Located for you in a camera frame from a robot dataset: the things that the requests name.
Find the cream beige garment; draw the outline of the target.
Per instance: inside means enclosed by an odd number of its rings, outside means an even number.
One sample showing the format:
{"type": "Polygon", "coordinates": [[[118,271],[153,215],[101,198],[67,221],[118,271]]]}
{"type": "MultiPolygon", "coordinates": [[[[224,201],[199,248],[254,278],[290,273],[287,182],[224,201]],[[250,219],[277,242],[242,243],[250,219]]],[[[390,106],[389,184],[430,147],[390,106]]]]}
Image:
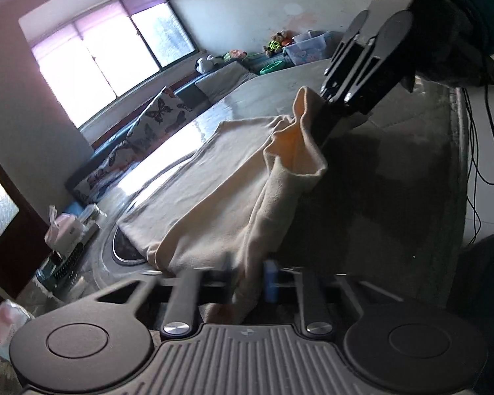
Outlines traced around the cream beige garment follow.
{"type": "Polygon", "coordinates": [[[261,267],[282,244],[301,195],[328,168],[311,136],[324,103],[297,92],[291,115],[230,120],[118,228],[163,273],[219,268],[231,261],[233,298],[204,307],[207,323],[236,324],[254,308],[261,267]]]}

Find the clear plastic storage box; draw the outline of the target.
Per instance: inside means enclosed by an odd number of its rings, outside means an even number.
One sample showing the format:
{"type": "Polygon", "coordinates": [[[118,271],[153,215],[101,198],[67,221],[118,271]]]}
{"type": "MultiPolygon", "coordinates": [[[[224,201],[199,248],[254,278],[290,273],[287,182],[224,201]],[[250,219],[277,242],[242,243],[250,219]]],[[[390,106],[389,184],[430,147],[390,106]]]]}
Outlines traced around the clear plastic storage box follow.
{"type": "Polygon", "coordinates": [[[343,34],[340,31],[309,31],[308,38],[285,47],[284,55],[295,65],[330,59],[343,34]]]}

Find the stuffed toys pile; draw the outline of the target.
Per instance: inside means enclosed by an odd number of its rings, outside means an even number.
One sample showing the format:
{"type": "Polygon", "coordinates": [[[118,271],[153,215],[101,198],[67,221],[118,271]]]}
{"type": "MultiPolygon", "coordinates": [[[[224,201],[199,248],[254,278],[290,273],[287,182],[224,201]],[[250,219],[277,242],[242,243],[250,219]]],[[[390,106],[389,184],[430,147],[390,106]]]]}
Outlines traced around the stuffed toys pile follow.
{"type": "Polygon", "coordinates": [[[281,30],[274,34],[267,45],[263,46],[264,53],[267,57],[273,57],[276,54],[282,53],[286,46],[293,45],[294,40],[288,30],[281,30]]]}

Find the round black induction plate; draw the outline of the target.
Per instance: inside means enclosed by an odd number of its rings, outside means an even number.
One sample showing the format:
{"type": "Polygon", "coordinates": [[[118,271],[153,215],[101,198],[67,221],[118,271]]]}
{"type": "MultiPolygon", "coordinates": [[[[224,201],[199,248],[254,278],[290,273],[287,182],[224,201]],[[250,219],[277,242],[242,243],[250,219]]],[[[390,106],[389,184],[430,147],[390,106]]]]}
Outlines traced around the round black induction plate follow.
{"type": "Polygon", "coordinates": [[[128,277],[159,274],[116,225],[100,231],[90,253],[94,281],[100,288],[128,277]]]}

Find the grey quilted star tablecloth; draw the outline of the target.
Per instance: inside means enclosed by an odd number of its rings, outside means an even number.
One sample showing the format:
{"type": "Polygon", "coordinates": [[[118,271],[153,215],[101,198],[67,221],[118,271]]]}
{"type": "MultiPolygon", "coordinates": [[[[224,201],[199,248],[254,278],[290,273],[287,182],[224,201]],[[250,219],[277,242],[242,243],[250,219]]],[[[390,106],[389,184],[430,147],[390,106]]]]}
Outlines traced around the grey quilted star tablecloth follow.
{"type": "MultiPolygon", "coordinates": [[[[160,189],[230,120],[291,115],[325,62],[252,79],[176,133],[160,189]]],[[[444,310],[465,217],[466,156],[457,89],[417,79],[393,88],[368,122],[341,137],[319,112],[311,136],[328,168],[301,195],[279,248],[262,263],[254,308],[190,337],[159,329],[179,277],[131,276],[27,322],[10,360],[25,394],[454,394],[472,387],[485,347],[444,310]],[[264,298],[263,264],[311,269],[335,322],[302,336],[264,298]]],[[[151,195],[135,194],[114,222],[151,195]]]]}

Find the white remote control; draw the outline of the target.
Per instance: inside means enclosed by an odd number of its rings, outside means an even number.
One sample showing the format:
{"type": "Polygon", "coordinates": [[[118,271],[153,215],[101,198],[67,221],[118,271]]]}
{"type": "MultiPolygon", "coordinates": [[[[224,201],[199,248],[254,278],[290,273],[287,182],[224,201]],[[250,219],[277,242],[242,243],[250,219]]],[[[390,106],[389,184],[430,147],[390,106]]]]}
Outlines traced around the white remote control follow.
{"type": "Polygon", "coordinates": [[[86,224],[81,243],[86,245],[92,240],[94,235],[99,231],[100,227],[96,221],[90,221],[86,224]]]}

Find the teal black basket tool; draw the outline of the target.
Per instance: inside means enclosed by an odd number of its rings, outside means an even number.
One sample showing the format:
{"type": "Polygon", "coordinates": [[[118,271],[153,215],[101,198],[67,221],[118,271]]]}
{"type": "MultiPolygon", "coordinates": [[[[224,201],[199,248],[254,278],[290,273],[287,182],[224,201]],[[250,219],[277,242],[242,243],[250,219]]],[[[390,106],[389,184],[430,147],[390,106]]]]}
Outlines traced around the teal black basket tool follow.
{"type": "Polygon", "coordinates": [[[54,250],[35,272],[35,281],[52,296],[66,301],[75,284],[76,270],[85,252],[85,245],[79,242],[67,257],[54,250]]]}

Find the blue corner sofa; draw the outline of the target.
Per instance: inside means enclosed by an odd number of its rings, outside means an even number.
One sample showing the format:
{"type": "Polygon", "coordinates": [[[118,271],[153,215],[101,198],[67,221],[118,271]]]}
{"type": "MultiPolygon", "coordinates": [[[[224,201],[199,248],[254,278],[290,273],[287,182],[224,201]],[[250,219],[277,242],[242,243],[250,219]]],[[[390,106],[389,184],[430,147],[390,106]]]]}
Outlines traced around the blue corner sofa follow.
{"type": "Polygon", "coordinates": [[[292,66],[285,54],[246,56],[219,64],[177,90],[162,88],[94,151],[67,180],[66,189],[83,205],[99,201],[128,170],[240,85],[292,66]]]}

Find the grey cushion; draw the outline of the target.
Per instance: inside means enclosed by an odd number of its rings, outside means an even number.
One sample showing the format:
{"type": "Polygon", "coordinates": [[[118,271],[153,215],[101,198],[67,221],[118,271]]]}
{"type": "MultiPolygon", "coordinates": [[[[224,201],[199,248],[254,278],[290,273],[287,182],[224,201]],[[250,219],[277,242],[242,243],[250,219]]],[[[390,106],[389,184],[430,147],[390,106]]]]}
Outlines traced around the grey cushion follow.
{"type": "Polygon", "coordinates": [[[215,104],[243,83],[258,75],[245,69],[241,63],[232,62],[195,82],[196,88],[215,104]]]}

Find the green packet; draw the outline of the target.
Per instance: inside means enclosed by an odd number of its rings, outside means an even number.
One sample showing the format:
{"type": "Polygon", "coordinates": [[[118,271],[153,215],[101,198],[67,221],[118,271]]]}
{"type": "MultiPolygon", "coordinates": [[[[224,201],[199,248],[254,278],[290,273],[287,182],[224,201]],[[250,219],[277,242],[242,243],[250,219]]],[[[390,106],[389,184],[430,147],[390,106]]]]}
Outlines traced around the green packet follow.
{"type": "Polygon", "coordinates": [[[79,214],[78,219],[87,225],[90,221],[99,222],[106,218],[106,213],[96,203],[88,204],[79,214]]]}

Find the panda plush toy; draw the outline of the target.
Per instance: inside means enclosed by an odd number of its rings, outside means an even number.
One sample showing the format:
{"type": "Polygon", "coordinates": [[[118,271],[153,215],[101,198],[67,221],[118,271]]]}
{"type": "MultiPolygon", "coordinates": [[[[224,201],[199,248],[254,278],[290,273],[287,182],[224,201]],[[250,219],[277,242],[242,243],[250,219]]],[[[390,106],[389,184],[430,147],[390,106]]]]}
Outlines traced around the panda plush toy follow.
{"type": "Polygon", "coordinates": [[[200,58],[197,63],[195,63],[194,69],[200,74],[206,74],[212,72],[213,69],[216,69],[222,63],[224,63],[224,59],[222,57],[208,54],[207,56],[200,58]]]}

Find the white tissue box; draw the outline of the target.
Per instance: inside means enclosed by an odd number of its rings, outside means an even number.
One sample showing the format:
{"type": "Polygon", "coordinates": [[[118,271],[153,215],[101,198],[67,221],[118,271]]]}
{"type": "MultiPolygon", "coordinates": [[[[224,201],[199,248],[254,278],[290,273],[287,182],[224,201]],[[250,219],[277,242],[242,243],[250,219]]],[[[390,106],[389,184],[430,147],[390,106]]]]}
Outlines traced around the white tissue box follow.
{"type": "Polygon", "coordinates": [[[77,216],[69,213],[58,213],[54,205],[49,208],[50,225],[44,235],[45,243],[64,256],[69,255],[85,230],[84,223],[77,216]]]}

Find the pink tissue pack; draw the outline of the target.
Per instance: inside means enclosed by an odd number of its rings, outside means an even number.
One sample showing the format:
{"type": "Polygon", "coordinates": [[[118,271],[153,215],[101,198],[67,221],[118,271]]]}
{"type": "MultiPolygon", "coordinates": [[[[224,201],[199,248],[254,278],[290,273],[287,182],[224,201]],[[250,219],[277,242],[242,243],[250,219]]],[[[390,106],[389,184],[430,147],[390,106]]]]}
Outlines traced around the pink tissue pack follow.
{"type": "Polygon", "coordinates": [[[35,317],[24,307],[5,300],[0,304],[0,357],[10,361],[10,343],[15,333],[35,317]]]}

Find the left butterfly pillow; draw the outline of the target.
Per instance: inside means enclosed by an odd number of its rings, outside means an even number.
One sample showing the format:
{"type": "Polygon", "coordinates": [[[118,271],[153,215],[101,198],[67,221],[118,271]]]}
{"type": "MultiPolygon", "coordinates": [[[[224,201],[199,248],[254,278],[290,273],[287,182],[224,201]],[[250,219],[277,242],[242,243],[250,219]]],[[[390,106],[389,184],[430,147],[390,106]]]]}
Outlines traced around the left butterfly pillow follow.
{"type": "Polygon", "coordinates": [[[136,147],[127,140],[117,145],[104,161],[94,170],[88,172],[71,190],[72,195],[81,203],[90,204],[113,187],[142,158],[136,147]]]}

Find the butterfly pillow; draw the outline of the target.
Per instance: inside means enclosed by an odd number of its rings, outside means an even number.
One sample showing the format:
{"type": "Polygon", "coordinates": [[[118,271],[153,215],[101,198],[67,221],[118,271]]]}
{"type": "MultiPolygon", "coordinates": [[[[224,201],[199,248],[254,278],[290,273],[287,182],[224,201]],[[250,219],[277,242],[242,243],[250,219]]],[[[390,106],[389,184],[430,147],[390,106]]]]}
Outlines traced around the butterfly pillow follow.
{"type": "Polygon", "coordinates": [[[195,111],[170,88],[163,88],[148,104],[126,135],[126,140],[146,156],[195,117],[195,111]]]}
{"type": "Polygon", "coordinates": [[[104,161],[94,170],[88,172],[71,190],[72,195],[81,203],[90,204],[113,187],[142,158],[136,147],[127,140],[117,145],[104,161]]]}

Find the dark wooden door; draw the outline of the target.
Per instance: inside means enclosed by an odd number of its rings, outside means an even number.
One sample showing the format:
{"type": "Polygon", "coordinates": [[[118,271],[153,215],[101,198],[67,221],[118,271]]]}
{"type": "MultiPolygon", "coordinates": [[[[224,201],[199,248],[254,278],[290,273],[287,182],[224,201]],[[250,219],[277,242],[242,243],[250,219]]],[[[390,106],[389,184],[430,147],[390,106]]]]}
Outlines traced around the dark wooden door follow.
{"type": "Polygon", "coordinates": [[[50,255],[43,236],[48,225],[20,193],[0,164],[0,289],[16,298],[50,255]]]}

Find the right butterfly pillow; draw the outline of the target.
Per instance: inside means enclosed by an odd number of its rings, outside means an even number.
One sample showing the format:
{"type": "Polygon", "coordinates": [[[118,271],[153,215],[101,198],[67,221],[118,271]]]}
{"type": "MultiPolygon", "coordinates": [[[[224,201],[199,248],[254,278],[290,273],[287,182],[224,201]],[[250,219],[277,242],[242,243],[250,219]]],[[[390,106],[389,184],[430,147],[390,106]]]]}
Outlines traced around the right butterfly pillow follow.
{"type": "Polygon", "coordinates": [[[195,117],[195,111],[170,88],[163,88],[148,104],[126,135],[126,140],[146,156],[195,117]]]}

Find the window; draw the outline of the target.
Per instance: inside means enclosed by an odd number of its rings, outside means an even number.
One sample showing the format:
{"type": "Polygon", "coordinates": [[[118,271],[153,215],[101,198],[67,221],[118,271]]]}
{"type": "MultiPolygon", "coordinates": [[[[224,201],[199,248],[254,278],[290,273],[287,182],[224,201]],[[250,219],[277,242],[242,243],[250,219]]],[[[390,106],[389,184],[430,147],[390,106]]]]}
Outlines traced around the window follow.
{"type": "Polygon", "coordinates": [[[76,127],[198,52],[168,0],[111,0],[29,45],[44,80],[76,127]]]}

